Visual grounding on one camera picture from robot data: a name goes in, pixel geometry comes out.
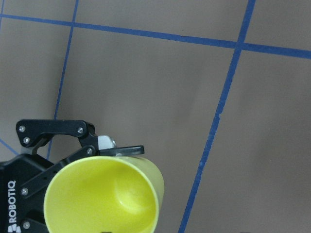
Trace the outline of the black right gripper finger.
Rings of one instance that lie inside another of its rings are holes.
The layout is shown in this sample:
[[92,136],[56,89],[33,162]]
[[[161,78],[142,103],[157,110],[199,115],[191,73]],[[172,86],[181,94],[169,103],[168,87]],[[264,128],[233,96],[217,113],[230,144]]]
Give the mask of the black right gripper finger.
[[25,154],[36,155],[39,147],[45,146],[56,135],[69,135],[79,140],[81,148],[72,155],[40,172],[21,188],[27,189],[28,199],[42,191],[52,178],[65,166],[94,156],[134,156],[144,154],[144,146],[118,148],[110,137],[97,136],[95,126],[83,120],[23,119],[16,124],[17,136]]

